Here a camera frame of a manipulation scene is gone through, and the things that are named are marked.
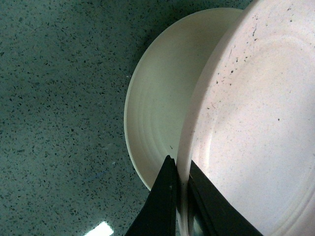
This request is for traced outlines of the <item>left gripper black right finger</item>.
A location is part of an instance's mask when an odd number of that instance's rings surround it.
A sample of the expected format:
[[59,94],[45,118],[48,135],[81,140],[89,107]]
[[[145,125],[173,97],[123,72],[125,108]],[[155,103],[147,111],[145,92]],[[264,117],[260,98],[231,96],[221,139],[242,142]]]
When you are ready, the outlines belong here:
[[194,162],[190,167],[188,197],[191,236],[262,235],[226,200]]

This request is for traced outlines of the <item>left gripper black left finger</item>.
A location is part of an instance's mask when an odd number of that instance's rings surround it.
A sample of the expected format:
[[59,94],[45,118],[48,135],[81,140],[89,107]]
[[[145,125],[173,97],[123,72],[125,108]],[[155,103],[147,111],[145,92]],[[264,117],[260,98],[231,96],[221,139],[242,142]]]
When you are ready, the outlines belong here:
[[174,236],[178,173],[175,160],[166,156],[144,206],[126,232],[127,236]]

